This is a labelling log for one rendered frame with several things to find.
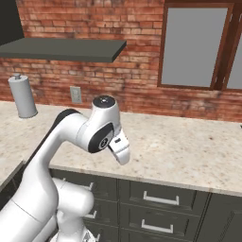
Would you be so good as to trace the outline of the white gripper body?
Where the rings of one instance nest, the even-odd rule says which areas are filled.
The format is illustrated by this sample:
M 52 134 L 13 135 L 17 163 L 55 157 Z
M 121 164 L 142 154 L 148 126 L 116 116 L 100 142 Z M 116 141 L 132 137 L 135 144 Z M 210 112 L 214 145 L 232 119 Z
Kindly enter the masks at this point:
M 130 148 L 129 147 L 122 147 L 120 149 L 115 149 L 113 155 L 117 162 L 121 165 L 125 165 L 130 161 Z

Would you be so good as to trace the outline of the dark grey drawer front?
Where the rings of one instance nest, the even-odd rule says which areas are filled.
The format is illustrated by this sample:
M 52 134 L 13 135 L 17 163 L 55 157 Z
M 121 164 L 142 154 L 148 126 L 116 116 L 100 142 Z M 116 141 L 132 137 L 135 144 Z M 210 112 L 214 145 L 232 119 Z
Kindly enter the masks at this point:
M 193 242 L 174 237 L 157 235 L 154 233 L 142 233 L 139 231 L 122 228 L 120 230 L 119 242 Z
M 180 205 L 168 205 L 143 200 L 144 191 L 147 191 L 147 194 L 151 197 L 161 199 L 174 199 L 176 196 L 179 196 Z M 200 216 L 202 214 L 208 197 L 206 192 L 126 180 L 119 182 L 119 195 L 123 203 L 143 205 L 192 216 Z
M 162 228 L 174 226 L 174 233 L 160 233 L 141 228 L 142 219 L 146 224 Z M 199 217 L 144 206 L 120 205 L 120 225 L 124 229 L 142 233 L 154 233 L 168 237 L 194 241 L 199 226 Z
M 95 238 L 100 233 L 99 242 L 119 242 L 119 229 L 117 227 L 88 222 L 87 220 L 84 223 Z
M 93 182 L 94 186 L 91 192 L 96 199 L 117 201 L 117 179 L 59 169 L 52 169 L 51 175 L 61 180 L 66 178 L 67 182 L 78 185 L 89 185 L 90 182 Z
M 95 219 L 85 218 L 89 222 L 118 226 L 118 203 L 116 201 L 107 201 L 97 199 L 94 207 L 89 214 L 97 211 Z

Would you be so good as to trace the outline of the grey paper towel roll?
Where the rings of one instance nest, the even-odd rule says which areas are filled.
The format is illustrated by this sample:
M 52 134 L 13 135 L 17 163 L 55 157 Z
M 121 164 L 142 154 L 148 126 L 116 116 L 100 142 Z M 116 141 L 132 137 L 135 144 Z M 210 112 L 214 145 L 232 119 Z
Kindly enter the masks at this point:
M 28 76 L 19 73 L 9 78 L 9 87 L 20 118 L 31 118 L 38 111 L 30 88 Z

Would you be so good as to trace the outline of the dark grey cabinet front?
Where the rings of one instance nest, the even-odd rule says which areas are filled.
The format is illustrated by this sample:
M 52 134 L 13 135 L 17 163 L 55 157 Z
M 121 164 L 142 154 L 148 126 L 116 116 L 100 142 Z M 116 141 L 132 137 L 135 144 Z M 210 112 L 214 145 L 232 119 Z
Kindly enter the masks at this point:
M 17 191 L 22 180 L 25 168 L 25 162 L 21 161 L 21 163 L 13 170 L 13 172 L 0 186 L 0 211 Z

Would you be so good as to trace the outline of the dark grey cabinet door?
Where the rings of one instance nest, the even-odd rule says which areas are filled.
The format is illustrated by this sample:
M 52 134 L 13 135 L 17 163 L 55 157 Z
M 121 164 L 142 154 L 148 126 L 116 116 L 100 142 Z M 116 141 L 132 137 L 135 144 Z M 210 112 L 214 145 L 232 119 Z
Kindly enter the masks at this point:
M 242 198 L 212 195 L 197 242 L 242 242 Z

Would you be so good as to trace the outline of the brown framed window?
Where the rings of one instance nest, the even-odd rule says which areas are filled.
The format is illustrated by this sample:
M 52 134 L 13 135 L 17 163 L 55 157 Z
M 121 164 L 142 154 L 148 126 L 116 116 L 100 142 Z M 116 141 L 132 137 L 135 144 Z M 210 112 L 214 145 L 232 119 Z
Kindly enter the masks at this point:
M 242 0 L 164 0 L 158 85 L 242 93 Z

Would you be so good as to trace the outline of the dark grey range hood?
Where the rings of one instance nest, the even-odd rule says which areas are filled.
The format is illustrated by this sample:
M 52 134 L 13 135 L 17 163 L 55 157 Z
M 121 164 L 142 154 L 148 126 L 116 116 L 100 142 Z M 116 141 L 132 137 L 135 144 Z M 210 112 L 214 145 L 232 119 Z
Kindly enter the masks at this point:
M 0 45 L 23 39 L 24 32 L 15 0 L 0 0 Z

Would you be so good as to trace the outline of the grey wall outlet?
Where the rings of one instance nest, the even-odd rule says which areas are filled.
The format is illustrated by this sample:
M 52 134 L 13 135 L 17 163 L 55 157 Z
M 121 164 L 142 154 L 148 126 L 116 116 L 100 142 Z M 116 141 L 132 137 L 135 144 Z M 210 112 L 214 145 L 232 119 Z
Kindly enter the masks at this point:
M 70 95 L 73 103 L 81 103 L 81 90 L 79 87 L 71 86 Z

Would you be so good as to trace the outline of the dark grey wall shelf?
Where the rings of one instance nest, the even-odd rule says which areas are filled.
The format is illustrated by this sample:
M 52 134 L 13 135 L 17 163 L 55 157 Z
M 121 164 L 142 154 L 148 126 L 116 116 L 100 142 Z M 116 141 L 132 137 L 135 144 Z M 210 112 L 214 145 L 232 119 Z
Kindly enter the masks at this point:
M 1 58 L 114 62 L 126 47 L 121 40 L 23 38 L 0 46 Z

